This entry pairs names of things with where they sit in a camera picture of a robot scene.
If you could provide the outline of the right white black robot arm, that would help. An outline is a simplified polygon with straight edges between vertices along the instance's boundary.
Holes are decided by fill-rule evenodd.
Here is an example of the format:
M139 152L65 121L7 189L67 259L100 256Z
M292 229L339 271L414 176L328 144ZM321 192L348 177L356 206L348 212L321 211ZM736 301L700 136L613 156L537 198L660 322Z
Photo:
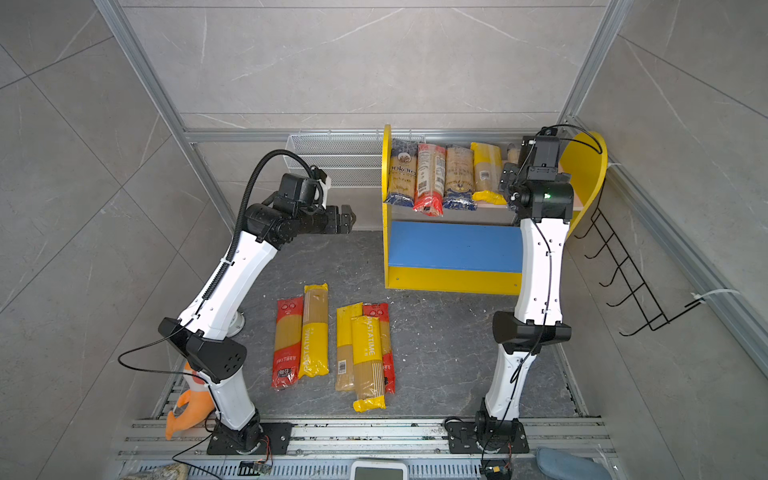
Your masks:
M505 164L502 171L500 187L516 212L522 238L522 286L515 309L497 311L492 318L497 362L475 417L484 453L496 453L522 436L520 401L528 372L543 346L571 336L563 323L560 286L574 190L558 171L560 147L555 136L526 137L519 161Z

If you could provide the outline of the blue trim spaghetti bag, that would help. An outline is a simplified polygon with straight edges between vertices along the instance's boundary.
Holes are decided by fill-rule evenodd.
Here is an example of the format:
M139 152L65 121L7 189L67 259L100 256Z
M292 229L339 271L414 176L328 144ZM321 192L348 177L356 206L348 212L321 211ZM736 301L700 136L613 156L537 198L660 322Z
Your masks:
M521 145L510 143L507 147L507 161L514 165L520 163Z

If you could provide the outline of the blue Sankara spaghetti bag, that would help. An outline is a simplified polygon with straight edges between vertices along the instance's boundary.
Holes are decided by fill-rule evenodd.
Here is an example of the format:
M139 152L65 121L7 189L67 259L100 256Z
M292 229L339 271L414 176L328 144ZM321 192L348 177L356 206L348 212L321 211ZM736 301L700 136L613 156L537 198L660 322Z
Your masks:
M386 204L412 208L415 203L418 143L393 139L388 168Z

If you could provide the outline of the yellow Pastatime spaghetti bag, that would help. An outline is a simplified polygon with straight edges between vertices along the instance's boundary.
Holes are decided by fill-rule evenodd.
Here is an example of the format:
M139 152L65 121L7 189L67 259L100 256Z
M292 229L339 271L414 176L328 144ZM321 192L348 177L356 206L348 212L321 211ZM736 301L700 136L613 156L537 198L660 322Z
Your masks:
M376 317L358 316L351 322L353 374L358 413L385 409L385 380L380 322Z

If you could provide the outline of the yellow end spaghetti bag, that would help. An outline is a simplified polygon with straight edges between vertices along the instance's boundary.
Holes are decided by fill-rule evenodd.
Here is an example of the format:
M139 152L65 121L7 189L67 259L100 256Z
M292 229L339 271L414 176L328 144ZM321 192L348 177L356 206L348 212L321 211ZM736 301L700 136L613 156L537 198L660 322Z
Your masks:
M501 149L496 145L473 142L471 151L474 168L473 201L489 205L505 205L506 201L499 193L502 173Z

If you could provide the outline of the yellow label spaghetti bag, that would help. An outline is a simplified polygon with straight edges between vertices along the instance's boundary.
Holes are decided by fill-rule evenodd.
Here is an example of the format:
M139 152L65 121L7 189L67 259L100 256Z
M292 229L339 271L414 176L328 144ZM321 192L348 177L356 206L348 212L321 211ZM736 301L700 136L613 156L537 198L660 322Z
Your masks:
M299 379L329 373L328 319L328 285L305 286Z

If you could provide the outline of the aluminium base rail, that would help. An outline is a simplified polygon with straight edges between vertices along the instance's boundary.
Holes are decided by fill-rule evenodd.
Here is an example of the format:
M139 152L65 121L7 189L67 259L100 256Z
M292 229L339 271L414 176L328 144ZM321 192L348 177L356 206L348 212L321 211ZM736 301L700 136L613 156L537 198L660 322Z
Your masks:
M513 441L474 439L471 422L437 418L269 419L270 437L250 455L211 453L212 433L193 428L167 441L160 420L137 420L120 434L111 477L180 464L191 479L349 479L356 462L403 464L412 479L479 479L487 467L509 467L515 479L542 477L542 448L592 460L610 478L625 473L598 418L527 418Z

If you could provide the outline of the dark blue end spaghetti bag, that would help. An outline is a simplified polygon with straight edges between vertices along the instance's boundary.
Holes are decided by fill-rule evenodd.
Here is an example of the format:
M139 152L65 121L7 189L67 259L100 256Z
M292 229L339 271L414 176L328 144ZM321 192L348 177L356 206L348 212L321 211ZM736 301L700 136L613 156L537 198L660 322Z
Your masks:
M443 207L475 211L474 157L471 149L451 145L446 148L446 175Z

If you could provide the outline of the plain yellow top spaghetti bag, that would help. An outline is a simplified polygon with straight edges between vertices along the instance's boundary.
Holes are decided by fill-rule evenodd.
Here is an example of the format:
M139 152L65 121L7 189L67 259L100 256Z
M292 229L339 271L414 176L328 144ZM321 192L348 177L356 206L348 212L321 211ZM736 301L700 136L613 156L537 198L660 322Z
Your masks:
M353 391L352 320L363 315L363 304L356 303L336 310L336 391Z

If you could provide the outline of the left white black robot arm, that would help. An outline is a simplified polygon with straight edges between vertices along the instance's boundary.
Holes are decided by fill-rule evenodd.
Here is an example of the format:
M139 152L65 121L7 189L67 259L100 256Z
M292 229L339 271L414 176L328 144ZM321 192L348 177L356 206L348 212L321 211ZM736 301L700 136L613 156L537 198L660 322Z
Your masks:
M211 394L217 419L213 435L230 452L254 452L264 436L243 377L247 349L233 338L238 309L285 244L302 234L351 231L355 216L347 205L328 205L329 187L325 172L314 168L308 176L284 175L279 189L262 203L243 201L217 270L178 318L164 318L158 327L185 358L193 379Z

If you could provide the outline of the white digital scale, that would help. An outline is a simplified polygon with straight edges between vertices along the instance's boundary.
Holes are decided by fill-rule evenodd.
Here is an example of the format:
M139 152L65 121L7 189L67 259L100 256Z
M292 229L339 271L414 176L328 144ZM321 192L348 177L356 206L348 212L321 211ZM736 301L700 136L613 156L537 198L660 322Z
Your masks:
M408 466L401 461L358 459L350 467L351 480L408 480Z

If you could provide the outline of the thin red spaghetti bag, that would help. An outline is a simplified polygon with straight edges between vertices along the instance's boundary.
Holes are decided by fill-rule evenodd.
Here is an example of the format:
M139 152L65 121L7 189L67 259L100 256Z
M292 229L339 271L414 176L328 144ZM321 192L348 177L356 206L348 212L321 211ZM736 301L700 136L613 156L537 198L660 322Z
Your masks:
M364 304L363 314L379 320L385 392L395 394L396 374L391 345L389 305L387 303Z

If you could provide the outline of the white analog alarm clock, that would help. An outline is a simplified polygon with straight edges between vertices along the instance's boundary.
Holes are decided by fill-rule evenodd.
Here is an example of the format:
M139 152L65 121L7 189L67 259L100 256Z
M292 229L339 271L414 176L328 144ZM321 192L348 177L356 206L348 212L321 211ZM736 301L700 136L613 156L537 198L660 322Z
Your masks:
M234 337L239 334L245 325L245 317L240 310L236 310L230 319L226 337Z

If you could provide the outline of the yellow pink blue wooden shelf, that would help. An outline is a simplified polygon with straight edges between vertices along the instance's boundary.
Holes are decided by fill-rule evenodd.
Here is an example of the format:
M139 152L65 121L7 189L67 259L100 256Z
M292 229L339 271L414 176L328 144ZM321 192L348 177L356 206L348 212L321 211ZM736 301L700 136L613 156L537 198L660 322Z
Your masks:
M602 135L579 133L567 141L560 170L574 189L571 237L597 199L608 167ZM504 205L448 210L429 217L382 204L384 285L388 289L517 295L523 276L523 235Z

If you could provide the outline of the red label spaghetti bag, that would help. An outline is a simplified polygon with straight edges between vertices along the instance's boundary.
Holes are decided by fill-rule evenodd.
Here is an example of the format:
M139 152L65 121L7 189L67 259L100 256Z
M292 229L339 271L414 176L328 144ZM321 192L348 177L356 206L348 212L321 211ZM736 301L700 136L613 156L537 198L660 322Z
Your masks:
M445 175L446 149L434 144L419 144L415 211L434 217L443 215Z

